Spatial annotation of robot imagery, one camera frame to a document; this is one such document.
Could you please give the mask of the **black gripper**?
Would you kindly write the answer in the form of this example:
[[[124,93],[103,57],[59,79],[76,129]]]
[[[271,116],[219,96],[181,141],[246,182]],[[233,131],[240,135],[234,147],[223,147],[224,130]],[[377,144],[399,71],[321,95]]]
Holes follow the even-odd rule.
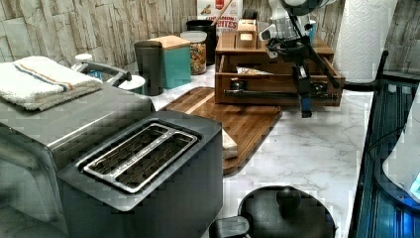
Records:
[[[313,49],[308,37],[295,40],[270,39],[265,45],[268,54],[272,58],[281,57],[284,62],[293,63],[293,81],[300,100],[300,108],[303,118],[310,118],[310,73],[307,59],[312,57]]]

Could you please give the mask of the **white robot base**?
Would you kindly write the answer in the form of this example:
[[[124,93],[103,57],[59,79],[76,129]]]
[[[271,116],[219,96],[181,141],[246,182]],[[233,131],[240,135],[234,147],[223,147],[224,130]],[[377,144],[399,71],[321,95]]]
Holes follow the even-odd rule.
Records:
[[[419,93],[386,84],[380,92],[375,178],[386,195],[419,211]]]

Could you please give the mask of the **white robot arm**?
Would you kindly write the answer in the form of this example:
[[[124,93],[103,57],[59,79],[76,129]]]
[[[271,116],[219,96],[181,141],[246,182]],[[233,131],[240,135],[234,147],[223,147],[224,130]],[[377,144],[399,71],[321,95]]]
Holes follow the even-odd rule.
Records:
[[[335,88],[340,83],[334,78],[311,45],[309,32],[312,28],[308,14],[336,0],[268,0],[272,24],[259,33],[261,41],[267,41],[265,50],[271,59],[281,57],[292,62],[292,77],[300,100],[303,118],[310,118],[311,77],[307,59],[312,59]]]

